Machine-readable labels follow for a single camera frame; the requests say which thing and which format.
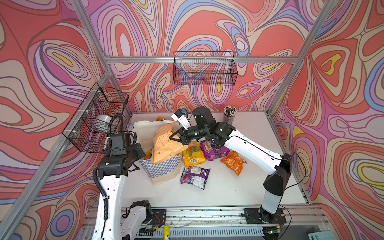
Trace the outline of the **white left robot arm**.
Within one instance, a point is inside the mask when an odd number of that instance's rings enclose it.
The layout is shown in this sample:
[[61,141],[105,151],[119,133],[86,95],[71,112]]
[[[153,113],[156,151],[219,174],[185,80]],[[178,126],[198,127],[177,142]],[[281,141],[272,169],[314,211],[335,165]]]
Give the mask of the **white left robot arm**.
[[143,224],[152,218],[149,201],[136,201],[122,218],[122,195],[130,172],[138,171],[136,161],[145,152],[137,142],[137,134],[128,131],[113,134],[107,151],[93,170],[93,180],[100,192],[93,240],[133,240]]

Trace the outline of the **purple grape snack bag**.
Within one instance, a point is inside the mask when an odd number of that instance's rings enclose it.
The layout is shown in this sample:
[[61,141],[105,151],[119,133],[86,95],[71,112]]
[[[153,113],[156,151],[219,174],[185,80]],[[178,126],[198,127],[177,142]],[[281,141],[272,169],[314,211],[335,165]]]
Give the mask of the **purple grape snack bag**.
[[208,141],[200,143],[200,146],[207,161],[224,158],[231,152],[226,147],[218,148],[217,145]]

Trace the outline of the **yellow mango snack bag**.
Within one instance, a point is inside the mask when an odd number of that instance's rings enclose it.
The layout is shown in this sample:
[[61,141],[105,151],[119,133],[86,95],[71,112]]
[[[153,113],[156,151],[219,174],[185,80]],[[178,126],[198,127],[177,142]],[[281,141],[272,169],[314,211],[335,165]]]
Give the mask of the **yellow mango snack bag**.
[[206,162],[203,150],[198,142],[191,142],[188,148],[182,152],[185,167],[193,167]]

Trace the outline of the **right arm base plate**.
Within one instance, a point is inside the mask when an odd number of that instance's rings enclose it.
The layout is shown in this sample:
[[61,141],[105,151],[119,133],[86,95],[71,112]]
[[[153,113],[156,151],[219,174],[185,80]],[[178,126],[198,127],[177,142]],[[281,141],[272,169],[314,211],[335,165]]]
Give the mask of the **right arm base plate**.
[[278,208],[275,214],[271,214],[262,208],[245,208],[241,216],[246,219],[247,224],[270,224],[284,225],[287,223],[282,208]]

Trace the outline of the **checkered paper bag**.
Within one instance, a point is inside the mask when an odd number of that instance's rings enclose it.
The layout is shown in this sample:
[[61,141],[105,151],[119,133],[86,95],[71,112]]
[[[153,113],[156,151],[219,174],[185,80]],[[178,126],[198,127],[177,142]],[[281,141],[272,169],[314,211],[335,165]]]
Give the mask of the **checkered paper bag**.
[[170,139],[175,122],[139,121],[134,124],[134,128],[145,152],[145,157],[139,163],[153,185],[176,178],[181,168],[182,152],[188,147]]

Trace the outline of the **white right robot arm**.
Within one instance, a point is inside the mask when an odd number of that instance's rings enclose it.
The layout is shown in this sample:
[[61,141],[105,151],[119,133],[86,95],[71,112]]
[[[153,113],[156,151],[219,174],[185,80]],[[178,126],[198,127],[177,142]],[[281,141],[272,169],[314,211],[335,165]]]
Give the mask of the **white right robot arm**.
[[267,177],[263,183],[266,190],[259,215],[263,222],[271,223],[277,214],[288,181],[292,173],[292,156],[274,153],[243,135],[234,126],[226,122],[217,122],[206,107],[198,107],[192,111],[196,125],[191,125],[186,109],[178,109],[172,119],[181,125],[170,140],[184,146],[192,140],[201,140],[226,147],[237,152],[247,160],[258,165]]

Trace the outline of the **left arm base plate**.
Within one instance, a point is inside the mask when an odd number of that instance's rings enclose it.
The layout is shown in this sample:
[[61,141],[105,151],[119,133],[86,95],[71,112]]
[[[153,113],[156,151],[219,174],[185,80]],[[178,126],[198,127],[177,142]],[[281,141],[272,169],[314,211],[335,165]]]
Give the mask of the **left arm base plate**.
[[151,219],[145,220],[142,226],[146,228],[160,228],[166,224],[166,216],[166,209],[152,209]]

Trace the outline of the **orange snack bag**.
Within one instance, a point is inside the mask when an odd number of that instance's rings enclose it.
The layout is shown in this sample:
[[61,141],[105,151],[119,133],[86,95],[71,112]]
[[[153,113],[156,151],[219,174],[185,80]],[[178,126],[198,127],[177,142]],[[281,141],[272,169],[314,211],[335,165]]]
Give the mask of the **orange snack bag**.
[[247,164],[247,161],[243,160],[237,152],[232,151],[226,157],[221,159],[221,163],[225,164],[227,168],[231,169],[237,176],[239,176],[243,170],[244,164]]

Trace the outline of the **tan snack bag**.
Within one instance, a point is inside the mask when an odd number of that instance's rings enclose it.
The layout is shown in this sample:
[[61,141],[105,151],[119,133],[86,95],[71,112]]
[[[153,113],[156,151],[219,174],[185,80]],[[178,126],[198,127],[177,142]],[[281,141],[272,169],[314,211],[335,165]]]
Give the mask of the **tan snack bag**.
[[152,151],[152,164],[157,165],[168,159],[182,153],[188,148],[181,143],[170,140],[170,135],[173,134],[174,123],[166,124],[160,127],[153,139],[154,147]]

